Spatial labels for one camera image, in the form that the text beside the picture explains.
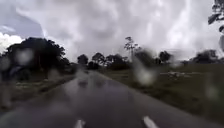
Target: windshield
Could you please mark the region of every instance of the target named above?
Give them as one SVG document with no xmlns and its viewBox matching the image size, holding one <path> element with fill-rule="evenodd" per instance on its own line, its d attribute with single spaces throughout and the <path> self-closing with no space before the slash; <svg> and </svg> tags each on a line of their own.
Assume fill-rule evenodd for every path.
<svg viewBox="0 0 224 128">
<path fill-rule="evenodd" d="M 0 0 L 0 128 L 224 127 L 224 0 Z"/>
</svg>

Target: roadside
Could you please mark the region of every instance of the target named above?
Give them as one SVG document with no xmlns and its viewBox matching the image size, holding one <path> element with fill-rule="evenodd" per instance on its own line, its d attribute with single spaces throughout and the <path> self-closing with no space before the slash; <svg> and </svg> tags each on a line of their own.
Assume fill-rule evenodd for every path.
<svg viewBox="0 0 224 128">
<path fill-rule="evenodd" d="M 75 75 L 63 75 L 55 79 L 43 79 L 39 81 L 17 82 L 12 88 L 12 108 L 0 109 L 0 116 L 5 112 L 22 105 L 24 102 L 42 95 L 57 86 L 64 84 L 72 79 Z"/>
<path fill-rule="evenodd" d="M 151 85 L 137 82 L 131 70 L 102 74 L 193 115 L 224 124 L 222 65 L 162 67 Z"/>
</svg>

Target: tall tree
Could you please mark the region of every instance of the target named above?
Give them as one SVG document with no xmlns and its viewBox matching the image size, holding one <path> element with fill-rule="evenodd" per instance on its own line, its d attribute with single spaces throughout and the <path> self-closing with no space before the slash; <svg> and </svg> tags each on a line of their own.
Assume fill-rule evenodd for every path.
<svg viewBox="0 0 224 128">
<path fill-rule="evenodd" d="M 125 38 L 128 42 L 125 44 L 124 48 L 127 51 L 131 52 L 131 57 L 133 57 L 135 50 L 139 49 L 138 44 L 134 43 L 134 40 L 131 37 Z"/>
<path fill-rule="evenodd" d="M 170 60 L 172 55 L 168 53 L 167 51 L 163 51 L 159 53 L 159 58 L 163 63 L 167 63 L 168 60 Z"/>
<path fill-rule="evenodd" d="M 88 64 L 88 57 L 85 54 L 80 55 L 78 58 L 78 64 L 86 66 Z"/>
</svg>

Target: road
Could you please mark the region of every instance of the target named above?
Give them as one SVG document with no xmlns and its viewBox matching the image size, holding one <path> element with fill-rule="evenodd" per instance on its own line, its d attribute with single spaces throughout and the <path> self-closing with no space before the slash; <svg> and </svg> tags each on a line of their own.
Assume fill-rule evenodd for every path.
<svg viewBox="0 0 224 128">
<path fill-rule="evenodd" d="M 0 119 L 0 128 L 145 128 L 149 116 L 159 128 L 222 128 L 130 89 L 101 74 L 76 79 L 29 101 Z"/>
</svg>

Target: white lane line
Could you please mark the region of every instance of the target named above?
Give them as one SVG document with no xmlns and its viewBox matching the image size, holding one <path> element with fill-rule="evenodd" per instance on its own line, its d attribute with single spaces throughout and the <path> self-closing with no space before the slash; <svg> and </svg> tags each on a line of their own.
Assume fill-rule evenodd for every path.
<svg viewBox="0 0 224 128">
<path fill-rule="evenodd" d="M 85 122 L 83 120 L 77 120 L 74 128 L 84 128 Z"/>
<path fill-rule="evenodd" d="M 159 128 L 148 116 L 143 117 L 143 122 L 147 128 Z"/>
</svg>

